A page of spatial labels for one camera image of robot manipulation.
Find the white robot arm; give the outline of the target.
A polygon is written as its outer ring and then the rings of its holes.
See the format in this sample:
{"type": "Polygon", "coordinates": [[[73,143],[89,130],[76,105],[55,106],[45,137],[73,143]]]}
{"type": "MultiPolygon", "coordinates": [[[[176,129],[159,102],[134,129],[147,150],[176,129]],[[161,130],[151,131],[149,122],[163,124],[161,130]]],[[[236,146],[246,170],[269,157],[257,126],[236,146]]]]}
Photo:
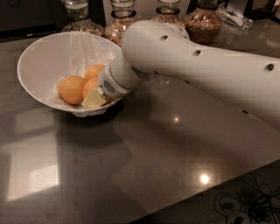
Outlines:
{"type": "Polygon", "coordinates": [[[280,125],[280,59],[199,45],[182,27],[150,20],[125,31],[121,49],[84,103],[97,109],[158,75],[188,81],[276,128],[280,125]]]}

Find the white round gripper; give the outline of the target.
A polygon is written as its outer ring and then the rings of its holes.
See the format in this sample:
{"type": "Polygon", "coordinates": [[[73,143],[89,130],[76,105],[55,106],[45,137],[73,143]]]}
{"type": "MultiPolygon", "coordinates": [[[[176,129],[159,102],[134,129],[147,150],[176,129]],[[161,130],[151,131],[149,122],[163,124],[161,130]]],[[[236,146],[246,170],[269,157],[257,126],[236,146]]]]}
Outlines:
{"type": "Polygon", "coordinates": [[[85,109],[97,109],[104,105],[108,96],[122,98],[132,91],[130,80],[131,66],[110,62],[101,71],[98,81],[100,87],[94,87],[86,96],[81,106],[85,109]]]}

